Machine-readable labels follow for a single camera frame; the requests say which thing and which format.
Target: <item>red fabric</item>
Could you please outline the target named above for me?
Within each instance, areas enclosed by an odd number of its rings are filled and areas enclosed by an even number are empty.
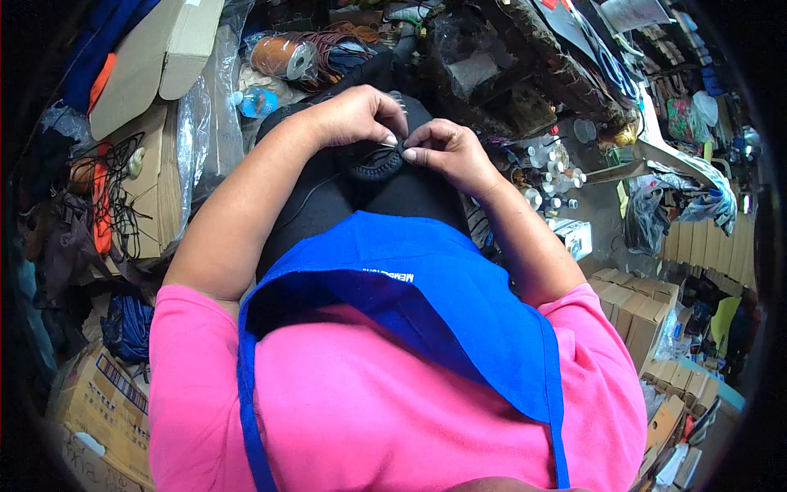
[[[115,66],[116,59],[117,59],[117,55],[114,53],[110,53],[106,55],[104,68],[101,69],[101,71],[98,74],[98,77],[96,77],[96,81],[93,82],[93,87],[91,87],[91,99],[90,99],[90,103],[87,106],[87,114],[91,113],[91,111],[93,110],[93,106],[98,100],[98,96],[100,96],[101,92],[104,90],[106,81],[109,80],[109,74],[112,73],[112,69]]]

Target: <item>wooden board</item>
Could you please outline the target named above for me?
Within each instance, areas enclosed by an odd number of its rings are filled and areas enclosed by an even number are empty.
[[[705,245],[708,240],[708,222],[693,223],[691,255],[689,256],[689,263],[695,265],[705,264]]]

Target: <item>cardboard sheet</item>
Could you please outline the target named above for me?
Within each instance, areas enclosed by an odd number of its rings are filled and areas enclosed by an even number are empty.
[[[90,114],[94,139],[144,113],[156,94],[178,99],[188,92],[211,54],[223,5],[161,0],[131,30]]]

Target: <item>blue apron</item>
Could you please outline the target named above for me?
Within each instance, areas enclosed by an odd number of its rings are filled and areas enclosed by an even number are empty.
[[[238,392],[257,490],[275,490],[275,484],[253,406],[255,333],[283,326],[305,309],[338,303],[548,424],[557,486],[570,487],[552,325],[517,299],[508,289],[508,273],[456,229],[432,219],[356,212],[295,245],[241,306]]]

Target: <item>black cord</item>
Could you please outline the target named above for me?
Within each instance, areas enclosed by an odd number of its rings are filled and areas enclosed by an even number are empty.
[[[334,174],[334,175],[333,175],[333,176],[331,176],[330,178],[328,178],[328,179],[324,180],[322,183],[318,183],[318,184],[314,185],[314,187],[312,187],[312,189],[311,189],[311,190],[309,190],[309,192],[306,194],[306,198],[304,198],[304,199],[303,199],[303,202],[301,203],[301,206],[300,206],[300,207],[298,207],[297,211],[296,211],[296,212],[293,214],[293,216],[292,216],[292,217],[290,217],[290,219],[289,219],[287,222],[285,222],[284,224],[282,224],[281,226],[279,226],[278,228],[276,228],[276,230],[275,230],[275,231],[272,231],[272,232],[271,232],[271,235],[274,235],[274,234],[276,234],[277,232],[281,231],[282,229],[284,229],[285,227],[287,227],[288,225],[290,225],[290,223],[291,223],[293,220],[295,220],[295,217],[297,217],[297,215],[303,211],[303,208],[306,206],[306,202],[309,200],[309,197],[311,197],[311,196],[312,196],[312,193],[314,193],[314,190],[316,190],[317,188],[319,188],[319,187],[323,186],[325,183],[327,183],[327,182],[329,182],[329,181],[331,181],[331,180],[335,179],[335,178],[336,178],[337,176],[339,176],[340,174],[341,174],[340,172],[337,172],[336,174]]]

